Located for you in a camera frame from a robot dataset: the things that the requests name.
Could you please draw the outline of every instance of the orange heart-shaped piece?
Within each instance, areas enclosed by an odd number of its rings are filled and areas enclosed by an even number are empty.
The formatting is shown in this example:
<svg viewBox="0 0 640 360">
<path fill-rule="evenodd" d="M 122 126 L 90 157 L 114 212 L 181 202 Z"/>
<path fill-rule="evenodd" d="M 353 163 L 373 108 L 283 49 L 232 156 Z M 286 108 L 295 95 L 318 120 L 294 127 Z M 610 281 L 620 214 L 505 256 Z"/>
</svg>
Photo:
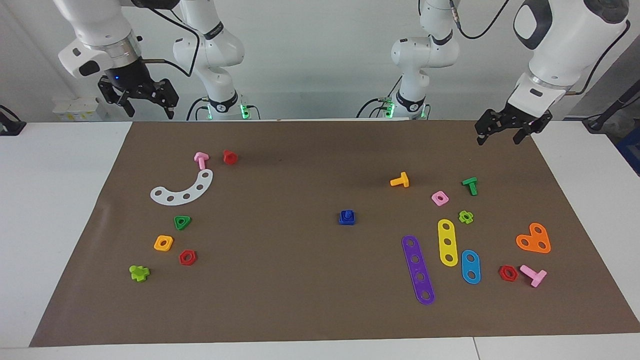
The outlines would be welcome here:
<svg viewBox="0 0 640 360">
<path fill-rule="evenodd" d="M 531 235 L 518 235 L 516 244 L 522 250 L 548 254 L 551 251 L 551 241 L 544 226 L 537 222 L 529 225 Z"/>
</svg>

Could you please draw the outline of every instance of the green triangle nut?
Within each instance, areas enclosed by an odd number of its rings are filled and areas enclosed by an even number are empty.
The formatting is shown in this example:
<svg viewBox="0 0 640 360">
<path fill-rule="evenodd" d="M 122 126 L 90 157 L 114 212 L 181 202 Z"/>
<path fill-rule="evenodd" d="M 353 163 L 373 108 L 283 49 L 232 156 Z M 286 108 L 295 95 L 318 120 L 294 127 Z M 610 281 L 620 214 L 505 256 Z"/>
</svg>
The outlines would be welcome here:
<svg viewBox="0 0 640 360">
<path fill-rule="evenodd" d="M 148 268 L 145 268 L 144 266 L 136 266 L 136 265 L 131 265 L 129 267 L 129 272 L 131 273 L 131 280 L 135 280 L 138 282 L 143 282 L 147 280 L 147 276 L 150 274 L 150 271 Z"/>
<path fill-rule="evenodd" d="M 191 223 L 191 217 L 179 215 L 173 218 L 173 224 L 178 230 L 184 230 Z"/>
</svg>

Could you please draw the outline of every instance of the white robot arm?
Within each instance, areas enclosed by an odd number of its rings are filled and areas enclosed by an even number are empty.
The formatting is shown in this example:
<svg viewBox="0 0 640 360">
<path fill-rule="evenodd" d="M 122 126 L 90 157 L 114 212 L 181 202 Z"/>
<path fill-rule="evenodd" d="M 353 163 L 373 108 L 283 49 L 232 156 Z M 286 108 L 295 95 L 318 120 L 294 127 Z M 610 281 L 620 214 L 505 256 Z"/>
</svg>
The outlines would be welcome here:
<svg viewBox="0 0 640 360">
<path fill-rule="evenodd" d="M 135 0 L 138 7 L 171 9 L 178 0 Z M 69 73 L 84 78 L 105 72 L 98 87 L 105 100 L 121 106 L 132 117 L 129 99 L 146 99 L 164 108 L 169 119 L 178 95 L 168 79 L 154 81 L 143 63 L 131 25 L 118 0 L 53 0 L 74 27 L 76 39 L 58 58 Z"/>
<path fill-rule="evenodd" d="M 400 89 L 393 94 L 394 116 L 417 118 L 427 95 L 429 76 L 425 68 L 448 67 L 460 54 L 453 37 L 455 26 L 449 0 L 421 0 L 420 25 L 428 37 L 404 38 L 392 48 L 392 59 L 402 71 Z"/>
<path fill-rule="evenodd" d="M 200 34 L 200 49 L 193 68 L 202 80 L 209 100 L 209 113 L 214 119 L 241 119 L 241 96 L 234 88 L 231 75 L 222 67 L 244 60 L 242 42 L 225 29 L 211 0 L 182 0 L 180 9 L 185 23 Z M 183 67 L 191 65 L 196 44 L 178 39 L 173 56 Z"/>
<path fill-rule="evenodd" d="M 534 55 L 505 108 L 486 110 L 476 122 L 478 144 L 508 128 L 520 129 L 516 144 L 541 132 L 552 118 L 549 107 L 628 29 L 628 9 L 628 0 L 524 1 L 513 29 Z"/>
</svg>

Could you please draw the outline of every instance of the orange t-shaped bolt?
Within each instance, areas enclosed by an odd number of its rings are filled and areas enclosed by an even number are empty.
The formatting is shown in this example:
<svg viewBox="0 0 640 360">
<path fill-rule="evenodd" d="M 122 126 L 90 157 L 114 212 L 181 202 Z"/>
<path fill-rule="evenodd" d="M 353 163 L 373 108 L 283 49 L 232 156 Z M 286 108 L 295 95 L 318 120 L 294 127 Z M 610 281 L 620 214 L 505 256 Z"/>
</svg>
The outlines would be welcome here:
<svg viewBox="0 0 640 360">
<path fill-rule="evenodd" d="M 406 172 L 401 172 L 400 173 L 400 177 L 398 177 L 397 179 L 393 179 L 391 180 L 391 186 L 398 186 L 398 185 L 402 185 L 405 188 L 409 187 L 409 178 L 406 176 Z"/>
</svg>

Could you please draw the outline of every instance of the plastic toy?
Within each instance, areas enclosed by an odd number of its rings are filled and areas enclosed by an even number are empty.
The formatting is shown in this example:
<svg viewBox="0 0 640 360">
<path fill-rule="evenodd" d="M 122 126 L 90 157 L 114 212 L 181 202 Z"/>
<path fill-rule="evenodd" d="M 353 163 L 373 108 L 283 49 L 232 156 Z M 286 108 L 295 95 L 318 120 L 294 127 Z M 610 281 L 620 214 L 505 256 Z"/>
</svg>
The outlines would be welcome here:
<svg viewBox="0 0 640 360">
<path fill-rule="evenodd" d="M 437 206 L 443 206 L 449 202 L 449 197 L 444 192 L 436 192 L 431 196 L 431 200 L 436 203 Z"/>
<path fill-rule="evenodd" d="M 131 273 L 131 280 L 135 280 L 138 282 L 146 281 L 147 276 L 149 276 L 149 274 L 151 273 L 148 268 L 136 265 L 131 265 L 129 267 L 129 272 Z"/>
<path fill-rule="evenodd" d="M 500 277 L 505 281 L 516 281 L 518 279 L 518 272 L 516 268 L 511 265 L 502 265 L 500 266 Z"/>
<path fill-rule="evenodd" d="M 463 224 L 471 224 L 474 221 L 474 215 L 466 210 L 460 211 L 460 217 L 458 218 Z"/>
<path fill-rule="evenodd" d="M 516 237 L 518 247 L 526 251 L 548 254 L 551 251 L 551 241 L 549 241 L 549 235 L 545 227 L 534 222 L 529 225 L 529 231 L 531 235 L 518 235 Z"/>
<path fill-rule="evenodd" d="M 173 218 L 173 224 L 175 225 L 175 228 L 180 231 L 184 230 L 184 228 L 187 227 L 190 223 L 191 217 L 188 216 L 178 215 Z"/>
<path fill-rule="evenodd" d="M 191 266 L 193 263 L 196 262 L 197 258 L 198 257 L 196 256 L 196 252 L 193 250 L 185 250 L 182 253 L 180 253 L 180 256 L 179 256 L 180 264 L 186 265 L 186 266 Z"/>
<path fill-rule="evenodd" d="M 204 194 L 213 181 L 213 171 L 208 168 L 198 173 L 195 183 L 187 190 L 171 192 L 163 186 L 151 190 L 151 199 L 160 205 L 178 206 L 188 204 Z"/>
<path fill-rule="evenodd" d="M 222 160 L 227 165 L 233 165 L 238 161 L 238 155 L 236 155 L 233 151 L 225 150 L 222 152 Z"/>
<path fill-rule="evenodd" d="M 476 188 L 477 182 L 478 182 L 477 177 L 470 177 L 467 180 L 464 180 L 462 182 L 462 185 L 469 187 L 469 191 L 471 191 L 471 196 L 476 196 L 478 194 L 478 190 Z"/>
<path fill-rule="evenodd" d="M 418 302 L 422 305 L 432 304 L 436 300 L 436 295 L 433 292 L 433 286 L 431 285 L 431 279 L 427 271 L 427 264 L 422 257 L 418 239 L 414 236 L 407 235 L 402 239 L 402 247 L 404 249 L 406 266 L 408 266 L 409 274 L 411 275 L 415 298 L 418 299 Z"/>
<path fill-rule="evenodd" d="M 531 270 L 531 268 L 528 267 L 527 265 L 522 265 L 520 267 L 520 271 L 532 279 L 531 286 L 533 286 L 534 288 L 537 288 L 538 285 L 540 285 L 540 283 L 542 282 L 542 279 L 544 279 L 545 276 L 547 276 L 546 271 L 540 270 L 540 272 L 535 272 Z"/>
<path fill-rule="evenodd" d="M 156 239 L 154 249 L 158 251 L 169 251 L 171 249 L 171 245 L 173 245 L 173 238 L 171 236 L 160 235 Z"/>
<path fill-rule="evenodd" d="M 473 250 L 462 252 L 462 278 L 471 285 L 476 285 L 482 279 L 480 257 Z"/>
<path fill-rule="evenodd" d="M 356 214 L 353 210 L 342 210 L 338 222 L 340 225 L 354 225 L 356 223 Z"/>
<path fill-rule="evenodd" d="M 442 219 L 438 222 L 438 244 L 440 261 L 447 266 L 456 266 L 458 264 L 456 228 L 450 220 Z"/>
<path fill-rule="evenodd" d="M 401 172 L 400 173 L 400 177 L 398 177 L 397 179 L 393 179 L 391 180 L 391 186 L 398 186 L 398 185 L 402 185 L 405 188 L 409 187 L 409 177 L 407 177 L 406 172 Z"/>
<path fill-rule="evenodd" d="M 193 156 L 193 161 L 198 163 L 198 167 L 200 167 L 200 170 L 204 170 L 207 167 L 204 165 L 204 162 L 207 161 L 209 159 L 209 155 L 205 154 L 204 152 L 196 152 L 195 156 Z"/>
</svg>

